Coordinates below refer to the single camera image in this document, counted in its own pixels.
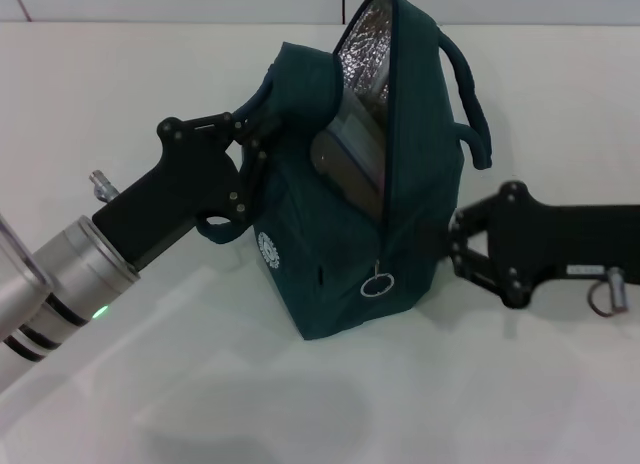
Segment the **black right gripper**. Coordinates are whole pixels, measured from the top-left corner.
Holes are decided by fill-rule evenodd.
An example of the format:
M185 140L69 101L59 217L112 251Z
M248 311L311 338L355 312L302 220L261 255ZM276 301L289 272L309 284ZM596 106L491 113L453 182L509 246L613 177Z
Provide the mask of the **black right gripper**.
M485 232L487 256L453 245ZM439 193L418 221L418 244L436 258L451 257L457 277L498 296L511 309L530 304L551 280L595 284L587 302L606 285L612 309L629 307L625 285L640 285L640 204L552 206L522 182L458 207L458 193Z

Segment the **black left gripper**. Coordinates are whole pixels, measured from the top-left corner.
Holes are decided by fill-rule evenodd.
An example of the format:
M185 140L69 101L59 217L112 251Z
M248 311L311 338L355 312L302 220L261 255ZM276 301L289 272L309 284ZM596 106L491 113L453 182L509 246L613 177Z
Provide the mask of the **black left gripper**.
M140 271L196 226L200 218L240 218L261 196L267 152L261 140L278 132L283 119L263 108L157 126L158 163L92 216L106 240ZM236 140L238 171L226 153ZM230 195L237 195L237 203Z

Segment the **dark teal insulated lunch bag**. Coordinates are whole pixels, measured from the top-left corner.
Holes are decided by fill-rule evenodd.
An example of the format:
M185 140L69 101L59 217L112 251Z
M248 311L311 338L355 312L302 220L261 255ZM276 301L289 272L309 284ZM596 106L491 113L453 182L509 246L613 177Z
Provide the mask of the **dark teal insulated lunch bag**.
M375 221L318 174L310 148L345 88L372 108L386 140L383 209ZM283 119L252 229L300 335L326 338L411 309L441 258L418 244L439 193L459 192L463 163L492 164L487 120L467 60L407 0L364 0L332 52L286 43L237 111Z

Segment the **clear lunch box blue seal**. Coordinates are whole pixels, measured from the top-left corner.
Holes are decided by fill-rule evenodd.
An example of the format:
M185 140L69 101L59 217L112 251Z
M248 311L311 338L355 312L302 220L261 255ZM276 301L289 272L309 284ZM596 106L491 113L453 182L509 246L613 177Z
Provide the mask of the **clear lunch box blue seal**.
M356 94L345 88L338 112L310 148L318 172L344 198L378 221L382 217L386 140Z

